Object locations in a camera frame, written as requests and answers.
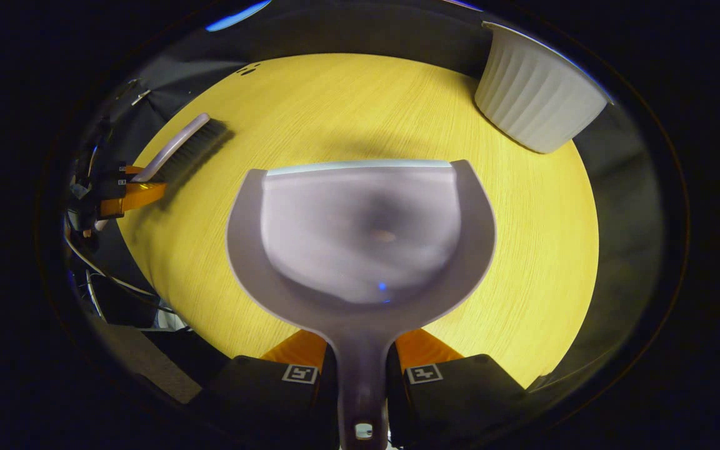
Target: gray dustpan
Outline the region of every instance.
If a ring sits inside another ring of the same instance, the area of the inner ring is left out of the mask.
[[[252,170],[226,225],[244,290],[332,346],[345,450],[388,445],[389,347],[474,291],[495,240],[491,203],[467,161]]]

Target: brush bristles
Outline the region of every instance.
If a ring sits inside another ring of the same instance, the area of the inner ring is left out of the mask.
[[[197,168],[197,162],[211,155],[215,146],[226,137],[228,129],[223,122],[210,119],[202,125],[177,151],[169,157],[152,177],[152,182],[172,183],[186,171]]]

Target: black bristles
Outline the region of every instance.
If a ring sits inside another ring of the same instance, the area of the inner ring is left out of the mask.
[[[210,119],[169,157],[149,181],[171,184],[187,179],[227,139],[229,130],[225,123]]]

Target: ribbed white container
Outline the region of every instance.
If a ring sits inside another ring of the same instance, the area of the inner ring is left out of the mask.
[[[551,153],[605,108],[606,93],[565,57],[512,29],[484,25],[494,37],[474,102],[509,137]]]

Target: wood grain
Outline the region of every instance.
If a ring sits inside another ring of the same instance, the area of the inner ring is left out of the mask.
[[[249,169],[352,159],[468,159],[491,199],[498,242],[465,304],[425,327],[470,356],[492,356],[528,386],[554,369],[582,324],[596,279],[598,229],[574,143],[537,154],[476,109],[477,80],[365,54],[283,57],[231,74],[146,146],[142,166],[195,115],[234,135],[182,187],[118,220],[149,282],[214,347],[260,356],[296,328],[255,305],[226,259],[229,210]]]

